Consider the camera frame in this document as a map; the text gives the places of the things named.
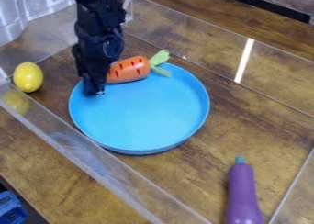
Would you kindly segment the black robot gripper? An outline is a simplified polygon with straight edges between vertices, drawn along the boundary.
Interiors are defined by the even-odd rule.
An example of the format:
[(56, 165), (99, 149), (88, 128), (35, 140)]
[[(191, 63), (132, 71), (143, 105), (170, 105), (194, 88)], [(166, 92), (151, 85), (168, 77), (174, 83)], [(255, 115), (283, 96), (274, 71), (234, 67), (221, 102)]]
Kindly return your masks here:
[(120, 23), (75, 23), (78, 43), (71, 48), (78, 75), (83, 78), (83, 93), (87, 96), (103, 95), (106, 75), (111, 64), (119, 59), (124, 48)]

